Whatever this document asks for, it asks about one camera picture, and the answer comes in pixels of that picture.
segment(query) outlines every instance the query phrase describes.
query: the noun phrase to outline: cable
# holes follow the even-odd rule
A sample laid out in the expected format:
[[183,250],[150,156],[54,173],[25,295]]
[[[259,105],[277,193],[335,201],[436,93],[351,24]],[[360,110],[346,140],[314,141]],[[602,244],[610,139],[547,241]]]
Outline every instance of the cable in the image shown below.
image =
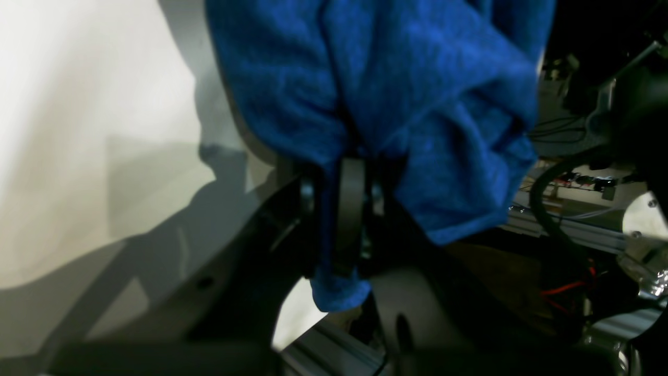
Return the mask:
[[617,209],[615,209],[614,207],[609,207],[607,209],[591,211],[589,213],[582,213],[582,214],[578,214],[578,215],[570,215],[568,217],[564,217],[564,219],[588,219],[588,218],[598,217],[599,215],[610,213],[610,212],[615,211],[615,210],[617,210]]
[[578,121],[580,119],[582,119],[582,117],[559,119],[559,120],[570,120],[570,121],[566,122],[562,125],[556,126],[554,128],[550,128],[550,129],[541,130],[541,129],[535,128],[534,130],[529,132],[529,134],[533,134],[533,135],[551,134],[554,131],[562,130],[562,129],[568,127],[569,125],[575,123],[576,121]]
[[564,188],[564,189],[578,189],[580,191],[590,191],[590,192],[596,192],[593,189],[587,189],[587,188],[580,188],[580,187],[569,187],[568,185],[559,185],[559,188]]
[[536,221],[543,227],[545,232],[561,244],[562,248],[566,250],[567,256],[584,270],[589,270],[589,258],[585,250],[573,242],[571,238],[566,235],[560,228],[559,224],[555,223],[552,216],[548,214],[545,205],[543,204],[543,192],[550,185],[550,183],[560,177],[561,175],[573,170],[576,167],[582,166],[591,160],[606,154],[605,147],[595,147],[583,153],[573,155],[555,166],[545,171],[534,183],[529,193],[529,204],[531,211],[536,217]]
[[[596,280],[596,268],[594,266],[589,266],[589,273],[591,274],[591,280],[595,281]],[[560,310],[561,312],[565,313],[567,316],[570,316],[572,312],[568,311],[561,304],[558,304],[557,302],[553,301],[550,298],[550,295],[562,294],[563,292],[566,292],[566,291],[571,290],[573,288],[578,288],[580,286],[591,288],[592,286],[594,286],[594,284],[592,283],[592,284],[587,285],[586,283],[584,283],[581,280],[580,281],[575,281],[575,282],[571,282],[569,284],[566,284],[566,285],[558,287],[558,288],[551,288],[550,290],[543,290],[543,291],[540,292],[540,296],[549,305],[551,305],[551,306],[555,307],[556,309]]]
[[538,124],[536,124],[536,127],[539,127],[539,126],[545,125],[545,124],[552,124],[553,122],[558,122],[558,121],[561,121],[561,120],[573,120],[573,119],[580,119],[580,118],[582,118],[582,117],[581,116],[568,116],[568,117],[565,117],[565,118],[555,118],[555,119],[552,119],[552,120],[539,122]]
[[531,138],[531,141],[534,141],[536,143],[544,143],[544,144],[574,144],[574,143],[579,143],[580,141],[584,140],[587,137],[587,132],[584,131],[582,133],[582,136],[574,139],[574,140],[540,140],[537,138]]
[[531,137],[533,138],[541,138],[541,137],[548,137],[552,136],[553,134],[559,134],[559,133],[568,133],[568,132],[584,132],[585,130],[583,128],[572,128],[572,129],[562,129],[562,130],[556,130],[554,132],[548,132],[544,134],[530,134]]

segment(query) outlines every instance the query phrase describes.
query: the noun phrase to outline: blue cloth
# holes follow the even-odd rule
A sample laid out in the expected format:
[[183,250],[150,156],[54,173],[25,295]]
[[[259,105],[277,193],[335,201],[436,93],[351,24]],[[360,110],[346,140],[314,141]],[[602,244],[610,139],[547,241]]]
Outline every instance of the blue cloth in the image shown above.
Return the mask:
[[[554,0],[209,0],[210,31],[248,126],[276,151],[320,165],[355,151],[404,158],[394,192],[447,244],[506,219],[535,160],[536,65]],[[312,280],[324,311],[362,303],[369,284]]]

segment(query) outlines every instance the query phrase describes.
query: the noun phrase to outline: white backdrop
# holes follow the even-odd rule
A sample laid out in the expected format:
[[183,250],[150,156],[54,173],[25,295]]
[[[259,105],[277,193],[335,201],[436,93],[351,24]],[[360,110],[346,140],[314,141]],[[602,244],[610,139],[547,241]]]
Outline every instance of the white backdrop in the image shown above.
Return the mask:
[[[281,183],[235,115],[202,0],[0,0],[0,371],[148,309],[234,236]],[[289,300],[277,347],[323,316],[304,281]]]

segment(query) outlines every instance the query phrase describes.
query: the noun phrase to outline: silver metal part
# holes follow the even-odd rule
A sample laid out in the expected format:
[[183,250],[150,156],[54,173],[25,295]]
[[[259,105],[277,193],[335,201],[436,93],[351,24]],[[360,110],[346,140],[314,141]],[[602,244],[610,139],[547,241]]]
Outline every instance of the silver metal part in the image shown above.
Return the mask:
[[668,294],[668,225],[652,192],[636,198],[624,214],[627,248],[619,266],[640,286],[640,296]]
[[[548,235],[530,211],[522,213],[522,208],[520,207],[511,207],[509,209],[508,222],[505,225],[499,226],[500,228],[536,238]],[[595,250],[620,254],[627,247],[624,235],[618,231],[567,219],[562,220],[561,230],[570,236],[575,243]]]
[[323,320],[281,352],[285,375],[389,375],[383,354]]
[[641,376],[641,357],[629,340],[649,329],[660,315],[660,310],[644,309],[608,317],[585,331],[581,345],[610,353],[611,358],[618,362],[618,376]]

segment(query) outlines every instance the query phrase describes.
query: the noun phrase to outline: black hose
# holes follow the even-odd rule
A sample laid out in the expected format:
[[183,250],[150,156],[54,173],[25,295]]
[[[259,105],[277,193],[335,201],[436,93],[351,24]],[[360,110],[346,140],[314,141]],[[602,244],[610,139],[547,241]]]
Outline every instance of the black hose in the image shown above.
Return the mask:
[[576,167],[585,165],[596,158],[607,154],[608,148],[601,146],[570,156],[545,171],[536,180],[529,193],[529,206],[531,206],[531,211],[535,215],[536,221],[538,221],[538,223],[545,229],[545,232],[547,232],[547,234],[567,252],[565,256],[570,256],[577,266],[582,268],[582,274],[585,276],[591,276],[588,272],[591,265],[589,263],[587,252],[581,246],[573,242],[571,238],[561,230],[559,224],[552,219],[552,216],[548,214],[545,205],[543,204],[543,192],[545,192],[547,186],[556,178],[571,172]]

